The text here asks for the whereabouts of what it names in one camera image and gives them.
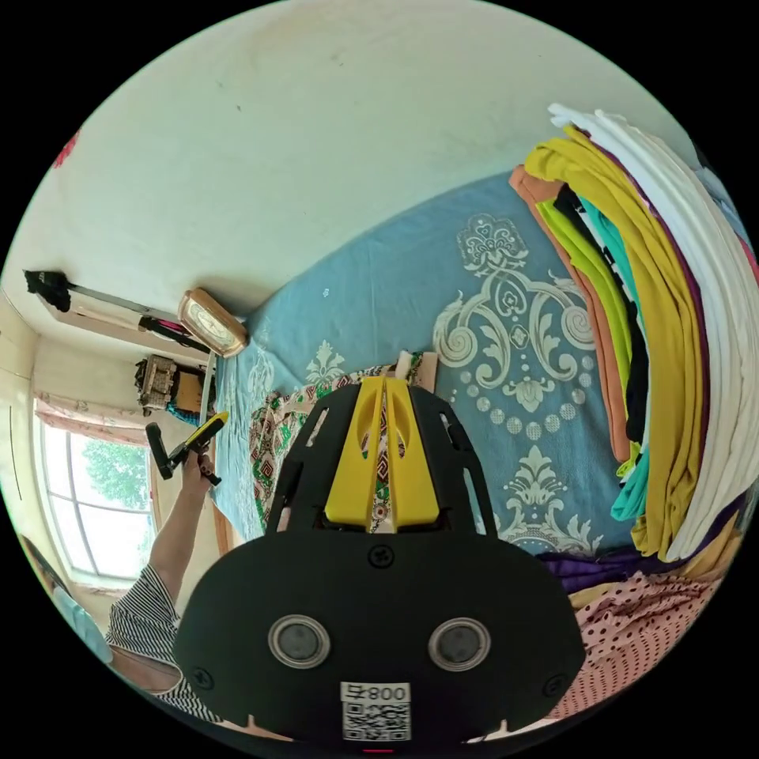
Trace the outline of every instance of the window frame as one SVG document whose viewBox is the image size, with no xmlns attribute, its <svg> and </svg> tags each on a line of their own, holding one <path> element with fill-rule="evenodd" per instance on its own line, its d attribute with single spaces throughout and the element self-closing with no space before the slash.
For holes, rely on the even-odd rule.
<svg viewBox="0 0 759 759">
<path fill-rule="evenodd" d="M 81 519 L 80 505 L 87 506 L 88 508 L 99 508 L 108 512 L 129 512 L 130 514 L 143 513 L 149 514 L 153 520 L 153 537 L 158 534 L 160 530 L 160 522 L 157 518 L 157 501 L 155 494 L 155 473 L 152 457 L 149 455 L 149 449 L 145 446 L 145 466 L 146 473 L 148 475 L 148 506 L 149 508 L 143 512 L 136 512 L 134 509 L 118 508 L 111 506 L 99 506 L 97 504 L 91 504 L 88 501 L 79 500 L 76 498 L 76 489 L 74 487 L 74 471 L 72 467 L 71 459 L 71 432 L 66 430 L 66 463 L 69 475 L 69 487 L 71 490 L 70 496 L 62 495 L 61 493 L 54 492 L 50 487 L 50 481 L 47 475 L 47 455 L 45 448 L 45 427 L 46 425 L 38 417 L 33 417 L 32 423 L 32 441 L 34 445 L 34 458 L 36 464 L 36 480 L 37 489 L 40 495 L 40 503 L 43 507 L 43 516 L 47 522 L 47 527 L 50 532 L 53 545 L 55 546 L 56 553 L 59 556 L 61 563 L 63 564 L 66 574 L 72 583 L 77 585 L 97 588 L 101 590 L 113 590 L 120 591 L 131 587 L 137 577 L 125 577 L 112 574 L 100 573 L 97 571 L 97 562 L 93 556 L 92 549 L 85 532 L 84 524 Z M 84 569 L 79 569 L 72 563 L 66 543 L 63 541 L 62 532 L 59 527 L 58 519 L 55 516 L 55 510 L 52 506 L 51 496 L 64 500 L 74 507 L 74 515 L 77 520 L 77 526 L 81 535 L 81 539 L 85 546 L 85 551 L 89 561 L 91 562 L 95 572 L 87 572 Z"/>
</svg>

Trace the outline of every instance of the yellow plastic part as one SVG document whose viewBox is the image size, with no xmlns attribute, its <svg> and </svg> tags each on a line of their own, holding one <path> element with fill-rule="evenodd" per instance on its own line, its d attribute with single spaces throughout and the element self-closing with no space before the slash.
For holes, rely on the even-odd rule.
<svg viewBox="0 0 759 759">
<path fill-rule="evenodd" d="M 400 379 L 389 379 L 385 389 L 390 498 L 395 531 L 398 531 L 399 527 L 433 523 L 440 514 L 440 508 L 429 476 L 408 385 Z M 398 450 L 398 436 L 406 449 L 403 458 Z"/>
<path fill-rule="evenodd" d="M 324 509 L 332 523 L 354 525 L 366 530 L 372 525 L 383 385 L 383 377 L 367 377 L 361 383 L 346 443 Z M 367 434 L 368 452 L 364 458 L 362 444 Z"/>
<path fill-rule="evenodd" d="M 214 414 L 204 425 L 201 425 L 198 427 L 185 441 L 184 444 L 189 446 L 192 444 L 194 440 L 197 440 L 211 425 L 215 424 L 216 422 L 220 421 L 221 427 L 223 427 L 227 420 L 229 419 L 229 412 L 228 411 L 220 411 L 219 413 Z"/>
</svg>

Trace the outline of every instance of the striped shirt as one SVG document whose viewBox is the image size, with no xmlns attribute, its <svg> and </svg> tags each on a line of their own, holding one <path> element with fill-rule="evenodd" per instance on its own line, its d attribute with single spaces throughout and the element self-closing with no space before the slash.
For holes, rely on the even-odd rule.
<svg viewBox="0 0 759 759">
<path fill-rule="evenodd" d="M 171 595 L 150 565 L 142 570 L 129 591 L 111 607 L 106 641 L 132 654 L 145 656 L 179 670 L 172 649 L 179 625 Z M 206 722 L 221 722 L 194 694 L 184 676 L 170 690 L 153 694 L 157 699 Z"/>
</svg>

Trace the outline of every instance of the pink curtain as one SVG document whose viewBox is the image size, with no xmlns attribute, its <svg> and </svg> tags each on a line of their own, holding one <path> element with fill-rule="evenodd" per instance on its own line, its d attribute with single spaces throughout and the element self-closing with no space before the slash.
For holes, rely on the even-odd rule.
<svg viewBox="0 0 759 759">
<path fill-rule="evenodd" d="M 112 443 L 147 445 L 141 411 L 35 393 L 35 415 L 46 425 Z"/>
</svg>

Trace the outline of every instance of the folded white shirt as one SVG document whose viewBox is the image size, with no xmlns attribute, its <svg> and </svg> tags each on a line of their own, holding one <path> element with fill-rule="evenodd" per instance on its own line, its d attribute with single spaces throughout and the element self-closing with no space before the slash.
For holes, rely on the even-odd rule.
<svg viewBox="0 0 759 759">
<path fill-rule="evenodd" d="M 719 512 L 759 477 L 759 289 L 724 214 L 663 142 L 602 111 L 580 114 L 557 104 L 549 111 L 556 126 L 573 123 L 625 166 L 666 222 L 700 288 L 709 420 L 693 499 L 666 555 L 675 561 L 691 555 Z"/>
</svg>

